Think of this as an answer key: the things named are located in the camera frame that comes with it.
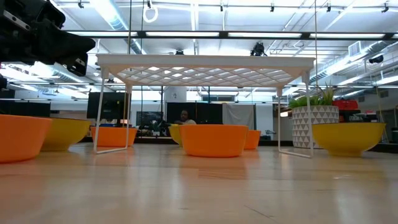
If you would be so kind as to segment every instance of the orange bowl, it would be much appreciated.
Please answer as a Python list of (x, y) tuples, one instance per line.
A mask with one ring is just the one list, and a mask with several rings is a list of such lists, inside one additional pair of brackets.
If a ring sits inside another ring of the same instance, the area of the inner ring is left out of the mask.
[(241, 125), (199, 124), (182, 125), (180, 134), (184, 151), (191, 156), (240, 156), (248, 134)]
[(40, 152), (52, 120), (0, 115), (0, 162), (32, 159)]
[[(91, 127), (91, 136), (95, 141), (96, 127)], [(101, 147), (125, 147), (127, 128), (99, 127), (97, 146)], [(129, 128), (129, 146), (134, 144), (137, 129)]]
[(246, 143), (244, 145), (244, 149), (246, 150), (257, 149), (260, 141), (260, 135), (261, 131), (249, 130), (248, 136), (246, 137)]

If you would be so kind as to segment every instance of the ceiling light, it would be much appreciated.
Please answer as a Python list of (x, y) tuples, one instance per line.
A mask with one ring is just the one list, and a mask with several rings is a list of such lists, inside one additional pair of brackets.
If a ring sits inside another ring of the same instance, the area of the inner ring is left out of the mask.
[(363, 90), (358, 90), (358, 91), (354, 91), (354, 92), (351, 92), (351, 93), (347, 93), (347, 94), (343, 95), (342, 97), (344, 97), (344, 96), (353, 96), (353, 95), (355, 95), (357, 93), (361, 93), (361, 92), (363, 92)]
[(393, 76), (393, 77), (383, 78), (382, 80), (379, 80), (379, 81), (375, 82), (375, 84), (383, 85), (383, 84), (396, 82), (396, 81), (398, 81), (398, 75)]
[[(82, 37), (128, 37), (128, 31), (70, 31), (70, 34)], [(137, 36), (137, 32), (131, 32), (131, 36)]]
[(398, 86), (379, 86), (378, 88), (398, 88)]
[(30, 86), (30, 85), (25, 85), (25, 84), (21, 84), (20, 87), (26, 89), (26, 90), (31, 90), (31, 91), (38, 91), (36, 88)]
[(59, 76), (50, 76), (50, 77), (46, 77), (46, 76), (35, 76), (36, 78), (60, 78)]
[(260, 33), (260, 32), (229, 32), (228, 37), (268, 37), (268, 38), (300, 38), (302, 34), (289, 32)]
[(218, 37), (218, 32), (146, 32), (148, 37)]
[(88, 95), (84, 94), (84, 93), (79, 93), (78, 91), (75, 90), (69, 90), (66, 88), (61, 88), (58, 89), (60, 93), (68, 95), (68, 96), (73, 96), (76, 98), (88, 98)]
[(1, 74), (5, 77), (10, 78), (10, 80), (8, 80), (9, 82), (13, 81), (13, 80), (19, 80), (19, 81), (30, 81), (30, 82), (41, 82), (43, 80), (32, 76), (32, 75), (28, 75), (26, 73), (22, 73), (20, 71), (17, 71), (13, 68), (10, 67), (4, 67), (0, 70)]
[(16, 85), (21, 85), (21, 84), (25, 84), (25, 85), (49, 85), (49, 82), (13, 82), (13, 84)]
[(347, 38), (347, 39), (372, 39), (383, 38), (385, 34), (310, 34), (310, 38)]
[(359, 80), (359, 79), (361, 79), (361, 77), (349, 78), (349, 79), (347, 79), (347, 80), (345, 80), (345, 81), (342, 81), (342, 82), (339, 83), (338, 85), (345, 85), (345, 84), (353, 83), (353, 82), (355, 82), (356, 80)]

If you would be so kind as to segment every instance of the man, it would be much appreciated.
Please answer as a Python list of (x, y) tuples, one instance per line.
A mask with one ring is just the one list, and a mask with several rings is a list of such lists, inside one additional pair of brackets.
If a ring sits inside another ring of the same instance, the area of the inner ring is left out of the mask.
[(180, 121), (176, 121), (176, 124), (184, 125), (184, 124), (196, 124), (196, 122), (192, 119), (189, 119), (188, 116), (188, 111), (187, 110), (182, 110), (181, 111), (181, 116), (180, 116)]

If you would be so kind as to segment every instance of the ceiling beam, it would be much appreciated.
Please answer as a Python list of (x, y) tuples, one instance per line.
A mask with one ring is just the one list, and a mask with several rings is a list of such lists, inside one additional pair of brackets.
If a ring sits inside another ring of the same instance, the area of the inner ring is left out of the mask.
[[(125, 39), (129, 35), (125, 30), (66, 31), (94, 39)], [(132, 30), (131, 36), (137, 39), (315, 40), (314, 32)], [(318, 40), (398, 40), (398, 32), (319, 32), (317, 36)]]

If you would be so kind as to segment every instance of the red object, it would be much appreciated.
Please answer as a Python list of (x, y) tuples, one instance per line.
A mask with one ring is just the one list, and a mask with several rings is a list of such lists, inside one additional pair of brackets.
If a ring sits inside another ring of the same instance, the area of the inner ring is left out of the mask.
[(335, 100), (333, 106), (337, 106), (339, 110), (357, 110), (358, 102), (356, 100)]

